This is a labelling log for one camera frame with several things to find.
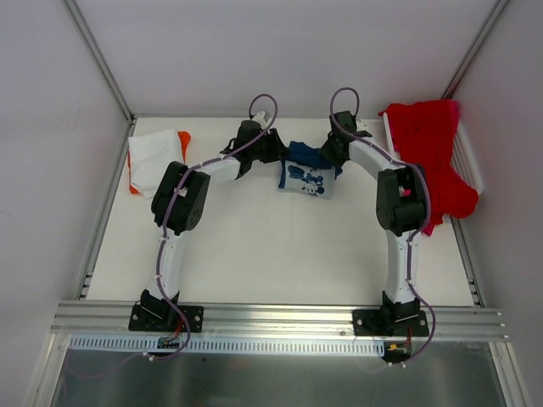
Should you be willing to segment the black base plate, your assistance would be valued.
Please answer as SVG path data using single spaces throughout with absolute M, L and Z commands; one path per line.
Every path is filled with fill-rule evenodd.
M 181 327 L 181 332 L 201 333 L 204 322 L 204 307 L 196 305 L 181 305 L 180 311 L 186 321 L 172 308 L 166 313 L 165 318 L 146 310 L 141 304 L 132 307 L 128 322 L 128 330 L 131 332 L 174 332 Z
M 399 322 L 386 321 L 378 309 L 355 309 L 352 311 L 354 334 L 380 337 L 428 337 L 429 325 L 424 311 L 416 317 Z

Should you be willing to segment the left aluminium frame post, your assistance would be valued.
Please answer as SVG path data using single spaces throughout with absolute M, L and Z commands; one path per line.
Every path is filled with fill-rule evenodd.
M 82 13 L 78 2 L 75 0 L 61 0 L 60 2 L 73 22 L 78 35 L 89 52 L 93 63 L 101 75 L 112 98 L 115 100 L 115 103 L 123 118 L 126 122 L 131 124 L 134 120 L 134 113 L 129 107 L 126 98 L 120 89 L 118 82 L 109 67 L 109 64 L 107 63 L 106 58 L 104 57 L 104 54 L 95 36 L 93 35 L 92 29 L 88 24 L 86 17 Z

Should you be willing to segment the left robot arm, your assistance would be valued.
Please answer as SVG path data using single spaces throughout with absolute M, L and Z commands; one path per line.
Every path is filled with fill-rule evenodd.
M 132 317 L 145 330 L 167 331 L 188 325 L 176 307 L 180 269 L 190 231 L 204 214 L 210 185 L 243 177 L 255 161 L 268 164 L 286 155 L 276 128 L 244 120 L 236 137 L 217 157 L 191 167 L 177 161 L 168 165 L 151 204 L 159 231 L 155 271 L 139 299 L 139 313 Z

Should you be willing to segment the aluminium frame post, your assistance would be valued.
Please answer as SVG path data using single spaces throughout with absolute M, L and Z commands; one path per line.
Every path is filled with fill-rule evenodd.
M 82 13 L 78 2 L 75 0 L 61 0 L 60 2 L 73 22 L 78 35 L 89 52 L 93 63 L 101 75 L 112 98 L 115 100 L 115 103 L 123 118 L 126 122 L 131 124 L 134 120 L 134 113 L 129 107 L 126 98 L 120 89 L 118 82 L 109 67 L 109 64 L 107 63 L 106 58 L 104 57 L 104 54 L 95 36 L 93 35 L 92 29 L 88 24 L 86 17 Z
M 453 76 L 445 87 L 445 90 L 441 95 L 442 99 L 452 99 L 455 97 L 455 94 L 463 80 L 466 78 L 467 73 L 472 68 L 476 58 L 482 51 L 485 43 L 489 40 L 495 28 L 500 24 L 501 19 L 511 3 L 511 0 L 496 0 L 493 2 L 489 13 L 487 13 L 484 18 L 459 65 L 456 67 Z

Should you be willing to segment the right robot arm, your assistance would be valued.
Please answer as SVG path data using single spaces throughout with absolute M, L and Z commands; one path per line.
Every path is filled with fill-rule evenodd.
M 351 161 L 377 183 L 376 216 L 387 237 L 388 275 L 379 309 L 354 318 L 355 331 L 379 336 L 428 337 L 423 301 L 417 294 L 417 245 L 429 221 L 428 186 L 422 169 L 393 157 L 358 131 L 355 116 L 343 111 L 329 116 L 331 131 L 320 155 L 341 167 Z

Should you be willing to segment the aluminium mounting rail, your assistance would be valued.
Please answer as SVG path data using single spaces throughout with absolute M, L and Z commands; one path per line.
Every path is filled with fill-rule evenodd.
M 128 333 L 140 318 L 132 314 L 133 302 L 73 300 L 58 306 L 51 332 Z M 362 317 L 353 316 L 358 307 L 278 304 L 202 304 L 197 318 L 201 337 L 366 339 L 379 338 L 362 328 Z M 509 342 L 509 329 L 498 309 L 436 307 L 435 316 L 417 325 L 434 332 L 443 342 Z

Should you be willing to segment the white perforated plastic basket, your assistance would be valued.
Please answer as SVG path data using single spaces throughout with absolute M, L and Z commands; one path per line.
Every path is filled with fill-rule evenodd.
M 383 123 L 386 134 L 387 149 L 390 154 L 398 159 L 400 154 L 396 151 L 392 126 L 389 121 L 389 116 L 385 112 L 383 112 Z M 453 141 L 451 167 L 464 182 L 466 182 L 478 193 L 478 195 L 482 194 L 484 190 L 484 183 L 475 159 L 472 145 L 468 139 L 467 132 L 462 122 L 458 123 L 456 135 Z

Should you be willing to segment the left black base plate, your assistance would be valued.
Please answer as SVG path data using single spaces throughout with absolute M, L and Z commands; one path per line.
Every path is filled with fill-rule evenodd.
M 196 305 L 181 305 L 180 311 L 186 321 L 172 308 L 166 313 L 165 318 L 146 310 L 141 304 L 132 307 L 128 322 L 128 330 L 131 332 L 174 332 L 181 327 L 181 332 L 201 333 L 204 322 L 204 307 Z

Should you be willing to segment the navy blue t-shirt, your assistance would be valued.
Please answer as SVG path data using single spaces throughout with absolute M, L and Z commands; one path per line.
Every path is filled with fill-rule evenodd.
M 330 199 L 334 183 L 343 173 L 320 155 L 319 148 L 304 142 L 291 141 L 288 156 L 281 160 L 281 175 L 278 188 L 299 192 L 317 198 Z

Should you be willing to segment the right aluminium frame post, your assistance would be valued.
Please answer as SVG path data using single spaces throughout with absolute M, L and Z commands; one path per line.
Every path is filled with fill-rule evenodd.
M 472 68 L 476 58 L 482 51 L 485 43 L 489 40 L 495 28 L 500 24 L 501 19 L 511 3 L 511 0 L 496 0 L 493 2 L 489 13 L 487 13 L 484 18 L 459 65 L 456 67 L 453 76 L 445 87 L 445 90 L 441 95 L 442 99 L 452 99 L 455 97 L 455 94 L 463 80 L 466 78 L 467 73 Z

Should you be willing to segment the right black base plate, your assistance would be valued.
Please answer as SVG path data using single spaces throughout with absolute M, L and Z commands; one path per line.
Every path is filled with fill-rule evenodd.
M 416 317 L 399 322 L 386 321 L 378 309 L 355 309 L 352 311 L 354 334 L 380 337 L 428 337 L 429 325 L 424 311 Z

